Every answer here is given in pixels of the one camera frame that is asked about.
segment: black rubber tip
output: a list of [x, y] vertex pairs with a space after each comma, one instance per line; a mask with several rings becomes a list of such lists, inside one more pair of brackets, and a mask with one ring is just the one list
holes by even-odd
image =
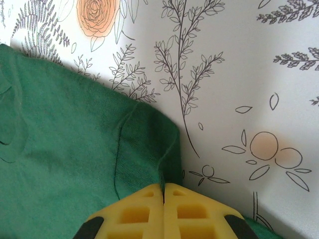
[[235, 216], [235, 215], [226, 215], [226, 221], [238, 237], [238, 239], [258, 239], [257, 235], [246, 223], [245, 220]]
[[104, 218], [95, 217], [88, 220], [78, 230], [73, 239], [94, 239], [98, 233], [101, 225], [103, 224]]

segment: line drawing of plant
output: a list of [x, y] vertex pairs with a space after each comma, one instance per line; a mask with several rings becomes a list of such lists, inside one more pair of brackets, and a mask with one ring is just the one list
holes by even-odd
[[316, 106], [318, 105], [319, 106], [319, 96], [317, 96], [317, 99], [316, 100], [310, 100], [312, 102], [312, 105], [313, 106]]
[[271, 2], [271, 0], [261, 0], [261, 2], [258, 5], [258, 9], [265, 7], [270, 2]]
[[91, 37], [91, 52], [99, 49], [111, 30], [114, 29], [115, 43], [118, 44], [128, 16], [135, 23], [140, 0], [77, 0], [77, 16], [83, 33]]
[[[309, 53], [312, 55], [313, 59], [310, 59], [309, 56], [305, 53], [293, 52], [293, 56], [287, 53], [281, 56], [276, 56], [273, 62], [280, 62], [280, 65], [286, 65], [289, 63], [287, 65], [288, 68], [297, 67], [301, 63], [302, 66], [299, 68], [300, 70], [309, 70], [315, 64], [319, 63], [319, 49], [309, 47], [308, 50]], [[319, 64], [315, 68], [315, 71], [319, 71]]]
[[87, 70], [93, 66], [93, 63], [91, 63], [92, 58], [85, 59], [85, 60], [82, 58], [83, 58], [83, 54], [81, 56], [78, 56], [77, 60], [74, 60], [74, 64], [76, 68], [71, 67], [71, 70], [86, 77], [91, 76], [90, 78], [94, 81], [97, 81], [98, 79], [100, 79], [101, 78], [100, 73], [98, 73], [97, 75], [93, 74], [92, 76], [91, 73], [87, 72]]
[[4, 0], [0, 0], [0, 22], [3, 24], [5, 28], [5, 17], [4, 17]]
[[189, 173], [201, 177], [201, 179], [198, 182], [198, 186], [201, 185], [201, 183], [205, 180], [205, 178], [207, 178], [208, 180], [210, 180], [212, 182], [215, 182], [215, 183], [230, 183], [227, 180], [214, 177], [215, 169], [213, 167], [209, 166], [209, 165], [204, 165], [202, 167], [201, 174], [200, 173], [196, 173], [194, 171], [189, 171]]
[[113, 54], [116, 67], [109, 67], [114, 76], [109, 79], [112, 82], [111, 89], [137, 101], [156, 102], [155, 98], [160, 93], [156, 93], [155, 88], [149, 91], [151, 80], [146, 77], [145, 67], [141, 67], [139, 61], [135, 65], [128, 63], [135, 59], [133, 56], [135, 50], [136, 47], [130, 44], [126, 45], [125, 49], [121, 48], [121, 52]]
[[261, 222], [262, 224], [264, 224], [264, 226], [268, 227], [268, 229], [274, 231], [270, 223], [258, 212], [258, 193], [257, 192], [253, 192], [253, 198], [254, 198], [253, 219], [259, 223]]
[[75, 0], [61, 0], [58, 10], [58, 22], [64, 21], [71, 13]]
[[308, 2], [311, 3], [307, 5], [304, 0], [287, 0], [287, 5], [278, 7], [279, 10], [269, 14], [259, 14], [257, 21], [274, 24], [275, 22], [291, 22], [296, 19], [301, 21], [311, 16], [312, 13], [313, 17], [319, 16], [319, 0], [308, 0]]
[[[222, 150], [233, 153], [233, 154], [243, 154], [248, 150], [247, 145], [247, 134], [244, 129], [241, 134], [241, 143], [244, 147], [239, 147], [235, 145], [229, 145], [223, 147]], [[296, 173], [307, 174], [312, 172], [310, 169], [299, 168], [303, 162], [302, 154], [295, 148], [285, 147], [280, 148], [277, 137], [268, 131], [261, 131], [254, 135], [253, 139], [249, 144], [249, 151], [255, 159], [247, 160], [246, 163], [250, 165], [257, 165], [261, 162], [267, 162], [269, 160], [274, 160], [275, 164], [286, 170], [286, 175], [299, 187], [306, 191], [310, 191], [307, 183]], [[250, 181], [257, 180], [264, 176], [270, 170], [270, 164], [258, 167], [249, 177]]]
[[54, 11], [53, 0], [29, 0], [20, 8], [12, 37], [20, 30], [27, 29], [28, 34], [22, 43], [23, 52], [36, 58], [45, 58], [63, 65], [53, 41], [63, 47], [70, 45], [69, 38], [57, 24], [58, 18]]
[[[194, 38], [197, 37], [195, 33], [200, 31], [198, 28], [199, 22], [204, 19], [205, 15], [212, 16], [223, 11], [225, 4], [221, 0], [205, 0], [204, 6], [192, 7], [189, 10], [186, 10], [186, 4], [187, 0], [175, 0], [174, 2], [173, 0], [163, 0], [161, 17], [169, 17], [172, 22], [176, 23], [173, 29], [173, 32], [176, 32], [176, 34], [171, 36], [166, 43], [165, 41], [155, 43], [156, 61], [154, 63], [157, 65], [156, 72], [164, 70], [168, 73], [168, 79], [160, 79], [160, 82], [165, 85], [164, 91], [170, 91], [174, 88], [177, 90], [187, 137], [193, 151], [199, 158], [199, 154], [191, 141], [185, 117], [191, 112], [191, 109], [198, 107], [195, 103], [198, 98], [194, 96], [194, 93], [200, 88], [199, 81], [204, 77], [210, 77], [210, 75], [214, 74], [211, 69], [212, 64], [224, 61], [222, 58], [223, 52], [207, 58], [202, 55], [202, 62], [198, 66], [192, 67], [190, 71], [192, 80], [188, 83], [182, 83], [183, 75], [181, 72], [185, 68], [186, 59], [188, 58], [187, 54], [193, 52], [191, 46]], [[186, 20], [190, 22], [189, 27], [185, 26]], [[172, 61], [172, 56], [169, 52], [174, 42], [178, 47], [175, 63]]]

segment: orange rose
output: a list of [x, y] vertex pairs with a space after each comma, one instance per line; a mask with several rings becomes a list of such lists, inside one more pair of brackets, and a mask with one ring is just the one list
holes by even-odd
[[120, 0], [78, 0], [80, 26], [87, 36], [107, 36], [115, 22]]

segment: small drawn flower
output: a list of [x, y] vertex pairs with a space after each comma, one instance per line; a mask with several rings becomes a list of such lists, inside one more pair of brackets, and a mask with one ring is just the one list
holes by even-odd
[[78, 0], [77, 15], [87, 36], [107, 36], [115, 22], [120, 0]]
[[205, 178], [207, 178], [208, 180], [215, 182], [215, 183], [230, 183], [224, 179], [213, 177], [215, 174], [215, 170], [213, 167], [211, 167], [209, 165], [203, 166], [203, 168], [201, 169], [201, 174], [196, 173], [194, 171], [190, 171], [190, 173], [201, 177], [201, 179], [198, 182], [198, 185], [201, 185], [201, 183], [204, 181]]
[[[244, 146], [238, 147], [234, 145], [229, 145], [223, 147], [222, 150], [228, 151], [234, 154], [243, 154], [247, 152], [247, 136], [246, 131], [242, 131], [241, 142]], [[270, 132], [262, 131], [257, 133], [250, 142], [249, 149], [251, 154], [261, 161], [269, 161], [273, 159], [275, 163], [286, 169], [286, 175], [299, 187], [309, 192], [309, 187], [305, 183], [305, 181], [298, 176], [296, 173], [310, 173], [310, 169], [298, 168], [302, 161], [302, 154], [295, 148], [286, 147], [280, 148], [277, 137]], [[246, 163], [250, 165], [257, 165], [258, 162], [255, 159], [247, 160]], [[263, 165], [257, 168], [249, 177], [249, 180], [256, 180], [264, 176], [270, 170], [270, 164]]]

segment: green cloth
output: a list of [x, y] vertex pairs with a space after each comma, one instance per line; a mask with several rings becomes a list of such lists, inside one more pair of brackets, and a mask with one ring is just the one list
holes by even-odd
[[[0, 45], [0, 239], [71, 239], [152, 183], [181, 185], [179, 131], [151, 106]], [[280, 239], [248, 219], [260, 239]]]

